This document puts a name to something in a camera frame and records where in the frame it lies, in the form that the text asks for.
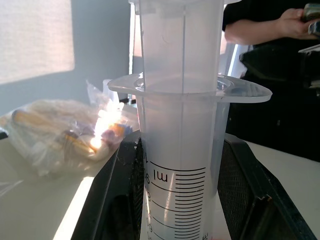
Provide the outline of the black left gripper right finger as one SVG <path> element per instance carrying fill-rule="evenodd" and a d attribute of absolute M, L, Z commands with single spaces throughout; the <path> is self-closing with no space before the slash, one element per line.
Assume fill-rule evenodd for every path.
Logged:
<path fill-rule="evenodd" d="M 280 181 L 228 133 L 217 191 L 231 240 L 317 240 Z"/>

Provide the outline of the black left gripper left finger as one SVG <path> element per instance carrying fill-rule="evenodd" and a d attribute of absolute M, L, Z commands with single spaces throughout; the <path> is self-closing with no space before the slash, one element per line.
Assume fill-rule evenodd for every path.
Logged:
<path fill-rule="evenodd" d="M 140 131 L 124 138 L 94 178 L 71 240 L 140 240 L 144 165 Z"/>

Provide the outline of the large clear plastic syringe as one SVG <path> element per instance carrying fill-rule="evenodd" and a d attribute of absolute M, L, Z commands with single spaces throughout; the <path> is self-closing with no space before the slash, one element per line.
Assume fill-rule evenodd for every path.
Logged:
<path fill-rule="evenodd" d="M 142 240 L 212 240 L 229 107 L 272 92 L 219 74 L 224 6 L 137 0 L 143 70 L 108 88 L 136 97 L 144 166 Z"/>

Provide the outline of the bystander's bare hand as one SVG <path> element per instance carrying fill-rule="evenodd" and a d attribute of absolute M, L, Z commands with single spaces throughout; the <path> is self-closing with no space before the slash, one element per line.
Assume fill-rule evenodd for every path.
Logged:
<path fill-rule="evenodd" d="M 308 22 L 302 21 L 304 10 L 301 8 L 290 8 L 276 20 L 276 31 L 280 38 L 291 38 L 297 40 L 315 40 L 317 37 L 309 34 L 309 26 L 320 18 Z"/>

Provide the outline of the clear plastic bag of supplies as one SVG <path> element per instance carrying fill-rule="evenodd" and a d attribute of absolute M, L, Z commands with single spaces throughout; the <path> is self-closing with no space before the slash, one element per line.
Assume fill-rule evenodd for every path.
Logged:
<path fill-rule="evenodd" d="M 139 129 L 135 107 L 87 84 L 89 104 L 40 99 L 0 116 L 17 152 L 40 176 L 86 171 Z"/>

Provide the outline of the bystander in black clothes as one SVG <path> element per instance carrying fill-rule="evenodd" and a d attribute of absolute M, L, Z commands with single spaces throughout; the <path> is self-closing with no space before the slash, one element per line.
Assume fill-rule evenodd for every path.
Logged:
<path fill-rule="evenodd" d="M 227 42 L 250 46 L 243 79 L 271 90 L 262 103 L 232 103 L 226 131 L 238 138 L 320 162 L 320 39 L 280 38 L 277 19 L 320 0 L 240 0 L 223 12 Z"/>

